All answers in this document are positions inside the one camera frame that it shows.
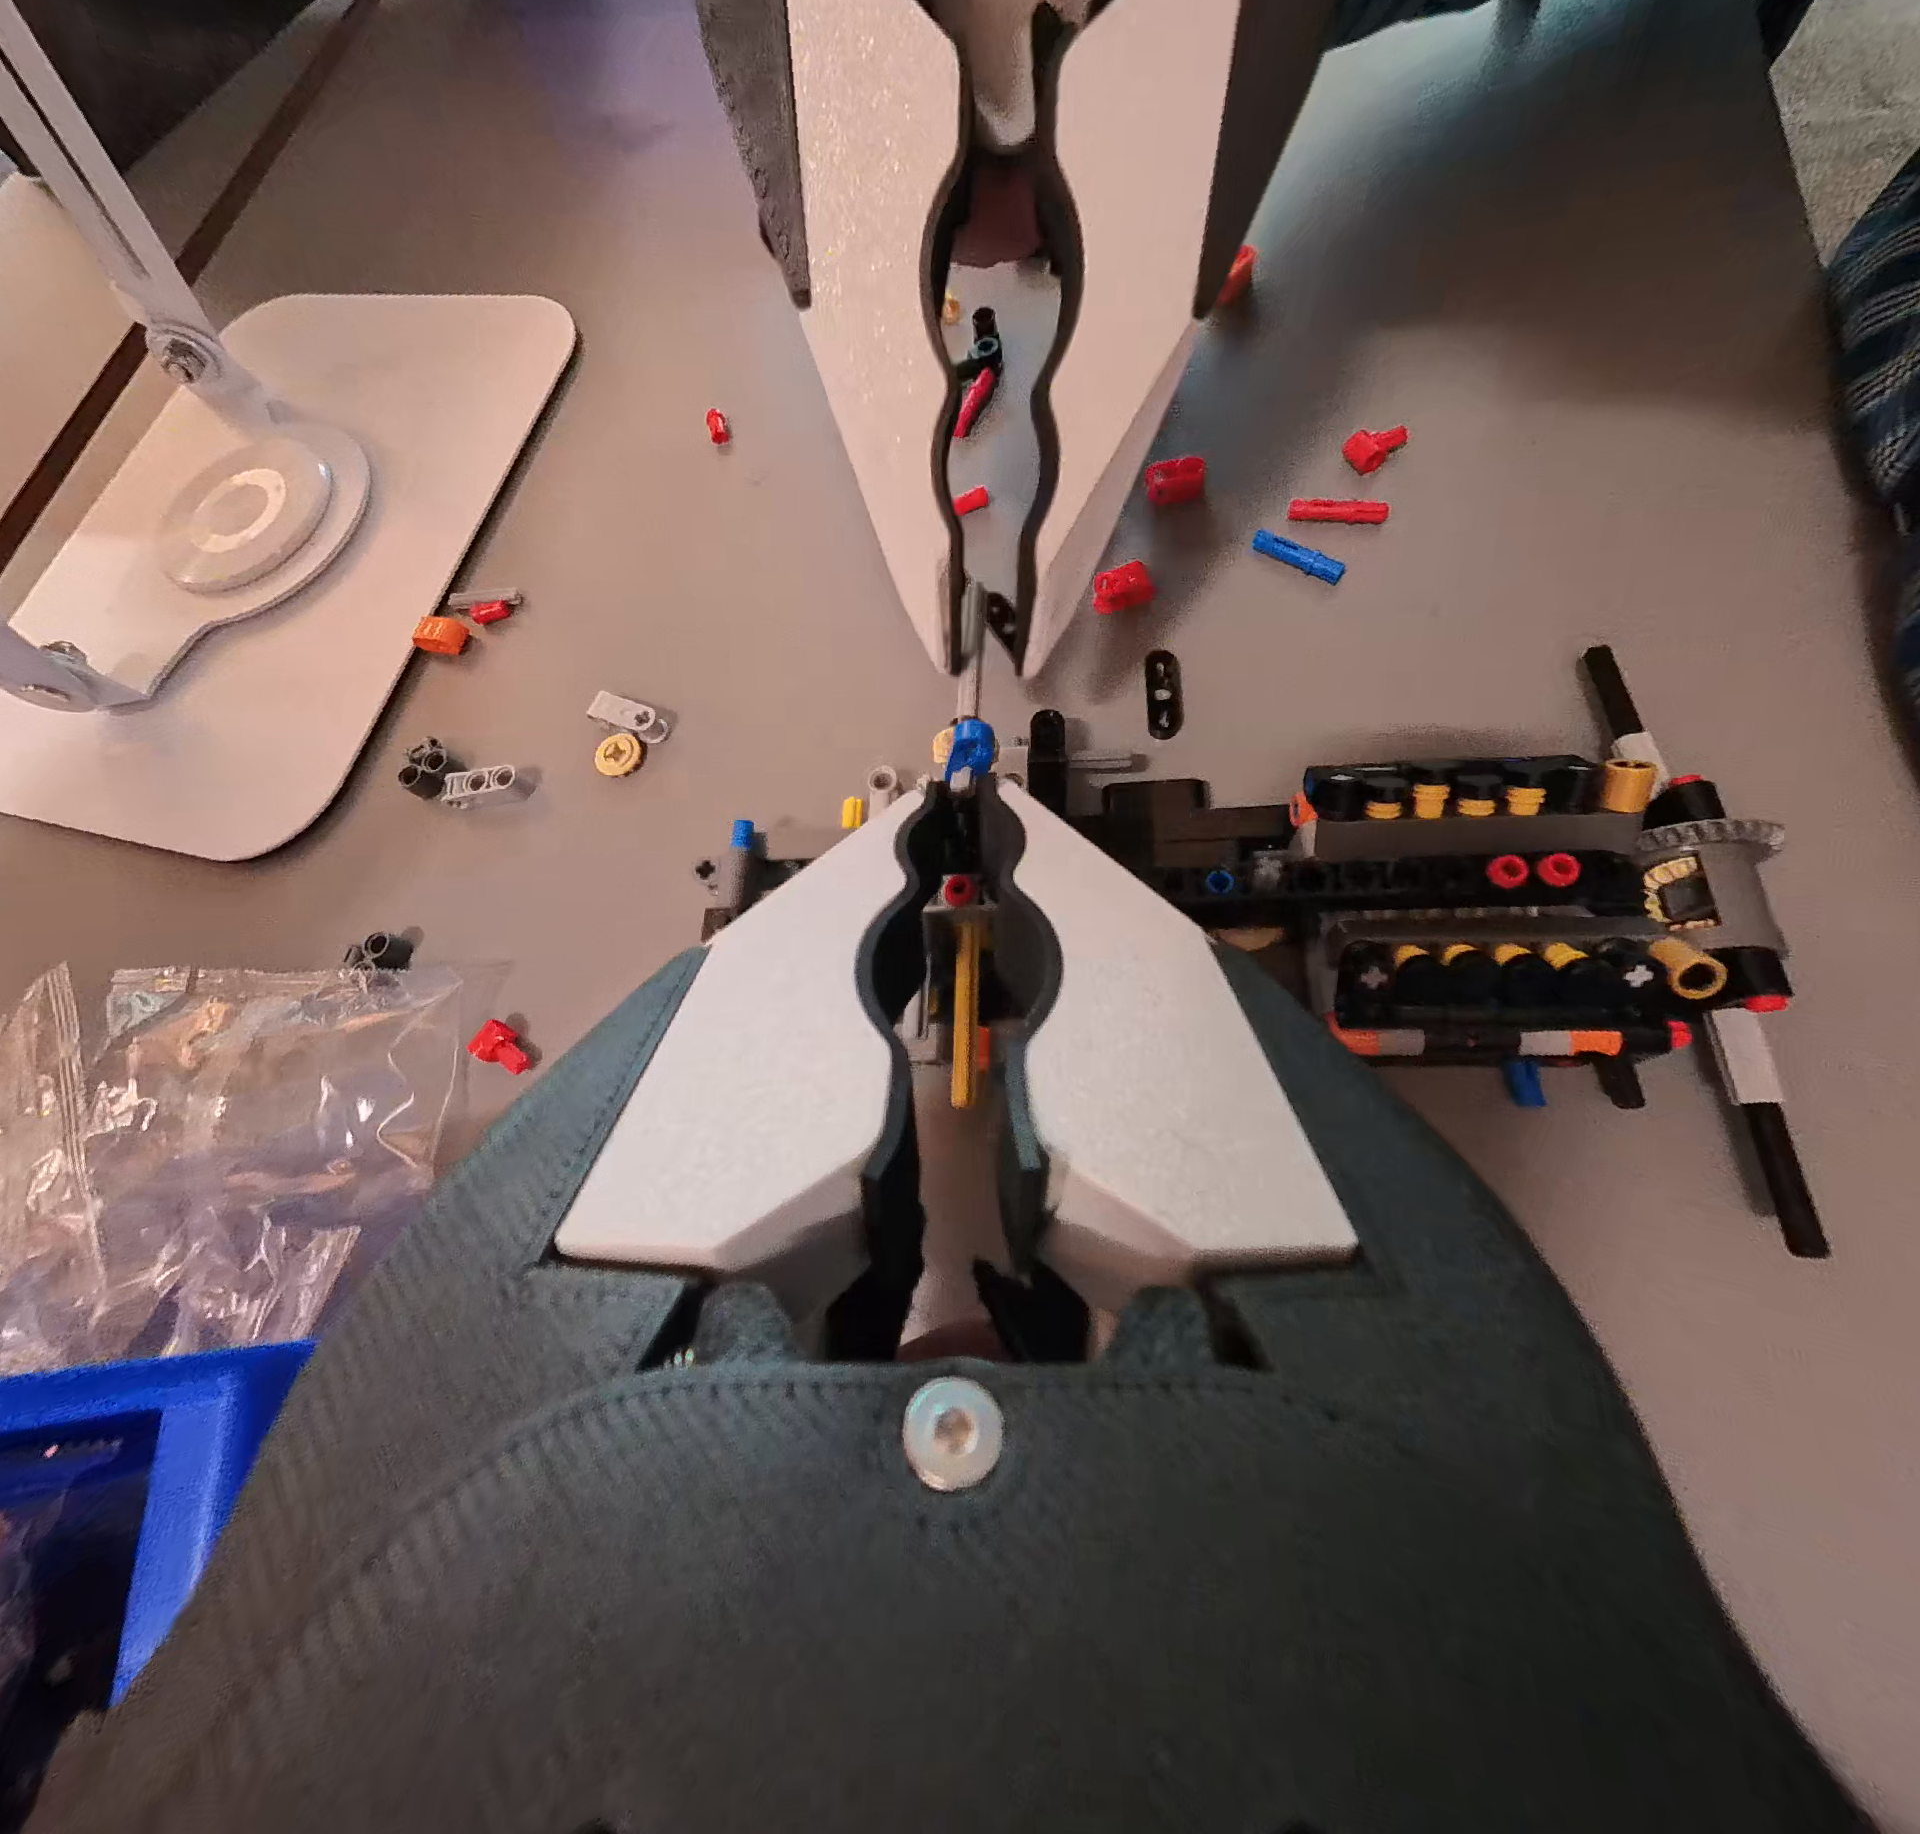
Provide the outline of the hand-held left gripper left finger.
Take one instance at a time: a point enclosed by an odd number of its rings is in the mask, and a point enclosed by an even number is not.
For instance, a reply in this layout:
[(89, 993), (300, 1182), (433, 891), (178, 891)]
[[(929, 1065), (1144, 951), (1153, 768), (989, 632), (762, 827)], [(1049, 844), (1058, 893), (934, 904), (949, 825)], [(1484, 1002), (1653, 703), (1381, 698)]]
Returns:
[(921, 791), (712, 934), (555, 1253), (902, 1324), (924, 1197), (893, 1025), (934, 885), (936, 795)]

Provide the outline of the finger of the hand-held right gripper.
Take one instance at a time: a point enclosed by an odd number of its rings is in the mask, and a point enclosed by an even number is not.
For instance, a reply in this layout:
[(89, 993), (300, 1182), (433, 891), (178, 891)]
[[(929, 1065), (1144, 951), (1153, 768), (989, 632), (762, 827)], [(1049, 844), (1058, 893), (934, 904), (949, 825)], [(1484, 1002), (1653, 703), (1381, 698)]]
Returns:
[(1077, 222), (1042, 376), (1052, 490), (1023, 535), (1036, 571), (1018, 674), (1077, 617), (1200, 342), (1200, 266), (1242, 0), (1112, 0), (1064, 46), (1052, 165)]
[(958, 521), (936, 478), (952, 364), (934, 318), (934, 228), (964, 165), (964, 62), (921, 0), (786, 0), (807, 299), (860, 505), (901, 608), (958, 667)]

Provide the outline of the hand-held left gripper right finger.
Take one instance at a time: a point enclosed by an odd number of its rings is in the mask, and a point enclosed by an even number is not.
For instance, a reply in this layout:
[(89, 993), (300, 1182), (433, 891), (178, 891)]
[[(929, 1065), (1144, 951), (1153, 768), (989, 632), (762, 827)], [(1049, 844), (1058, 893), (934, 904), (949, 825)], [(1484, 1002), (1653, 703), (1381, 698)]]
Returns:
[(1031, 791), (989, 791), (1013, 1270), (1094, 1311), (1236, 1270), (1349, 1265), (1357, 1228), (1213, 939)]

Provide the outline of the long lego chassis assembly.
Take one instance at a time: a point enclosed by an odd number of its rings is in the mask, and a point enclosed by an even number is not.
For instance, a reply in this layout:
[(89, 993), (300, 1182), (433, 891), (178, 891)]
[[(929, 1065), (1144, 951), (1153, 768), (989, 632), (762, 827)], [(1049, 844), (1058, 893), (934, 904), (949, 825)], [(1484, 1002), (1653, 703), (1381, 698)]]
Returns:
[[(1013, 786), (994, 759), (936, 810), (924, 988), (893, 1032), (907, 1067), (952, 1065), (958, 1108), (979, 1083), (978, 1032), (1013, 1020), (989, 957), (989, 791), (1031, 791), (1201, 934), (1279, 934), (1302, 957), (1309, 1015), (1373, 1067), (1494, 1067), (1522, 1102), (1541, 1102), (1542, 1067), (1594, 1067), (1609, 1102), (1639, 1108), (1639, 1067), (1699, 1035), (1644, 917), (1635, 810), (1609, 810), (1644, 780), (1609, 759), (1309, 766), (1266, 810), (1215, 810), (1201, 780), (1119, 780), (1075, 818), (1052, 795), (1077, 766), (1067, 718), (1042, 706)], [(712, 934), (774, 891), (753, 867), (770, 855), (734, 827)]]

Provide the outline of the white book stand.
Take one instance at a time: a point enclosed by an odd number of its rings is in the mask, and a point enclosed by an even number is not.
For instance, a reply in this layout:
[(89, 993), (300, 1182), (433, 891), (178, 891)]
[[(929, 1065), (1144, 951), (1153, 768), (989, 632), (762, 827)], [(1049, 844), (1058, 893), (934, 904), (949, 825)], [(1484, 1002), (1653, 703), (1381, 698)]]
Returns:
[(256, 860), (341, 795), (578, 327), (538, 292), (282, 292), (218, 327), (0, 15), (6, 127), (172, 383), (6, 611), (0, 810)]

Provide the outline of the empty clear plastic bag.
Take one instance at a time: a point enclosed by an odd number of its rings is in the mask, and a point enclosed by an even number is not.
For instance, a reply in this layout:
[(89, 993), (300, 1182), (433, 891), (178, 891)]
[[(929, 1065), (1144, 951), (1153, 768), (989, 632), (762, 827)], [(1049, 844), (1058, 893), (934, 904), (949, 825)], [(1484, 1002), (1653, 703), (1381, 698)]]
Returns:
[(461, 968), (68, 962), (0, 1025), (0, 1370), (309, 1337), (439, 1176)]

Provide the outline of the blue plastic bin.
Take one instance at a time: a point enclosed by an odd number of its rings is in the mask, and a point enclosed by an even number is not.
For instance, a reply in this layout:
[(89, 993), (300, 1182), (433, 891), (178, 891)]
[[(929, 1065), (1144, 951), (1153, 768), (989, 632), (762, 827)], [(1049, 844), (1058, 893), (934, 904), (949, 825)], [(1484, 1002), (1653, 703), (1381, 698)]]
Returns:
[(0, 1430), (11, 1443), (106, 1437), (130, 1422), (147, 1422), (154, 1430), (111, 1704), (130, 1696), (136, 1673), (196, 1594), (256, 1454), (309, 1358), (311, 1345), (249, 1345), (6, 1376)]

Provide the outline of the black rod with white band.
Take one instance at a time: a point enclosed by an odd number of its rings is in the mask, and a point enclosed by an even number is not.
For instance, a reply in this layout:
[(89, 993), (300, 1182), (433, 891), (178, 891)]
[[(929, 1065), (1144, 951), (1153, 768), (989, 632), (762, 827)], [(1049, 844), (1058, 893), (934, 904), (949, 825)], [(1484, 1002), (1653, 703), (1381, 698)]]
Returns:
[(1644, 917), (1671, 957), (1671, 993), (1699, 1025), (1789, 1256), (1818, 1260), (1830, 1236), (1766, 1040), (1771, 1015), (1793, 998), (1789, 943), (1759, 879), (1786, 834), (1781, 825), (1729, 815), (1710, 773), (1663, 766), (1610, 643), (1587, 643), (1580, 667), (1609, 731), (1609, 766), (1644, 780), (1635, 795), (1609, 795), (1609, 810), (1635, 810)]

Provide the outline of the person's torso in plaid shirt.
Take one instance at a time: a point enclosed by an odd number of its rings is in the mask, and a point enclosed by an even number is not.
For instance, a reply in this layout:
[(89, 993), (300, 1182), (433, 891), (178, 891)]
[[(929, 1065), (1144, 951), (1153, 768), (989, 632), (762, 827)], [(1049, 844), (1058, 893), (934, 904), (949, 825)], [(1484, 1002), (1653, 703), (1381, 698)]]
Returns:
[(1894, 525), (1885, 665), (1920, 728), (1920, 154), (1867, 204), (1830, 258), (1837, 423)]

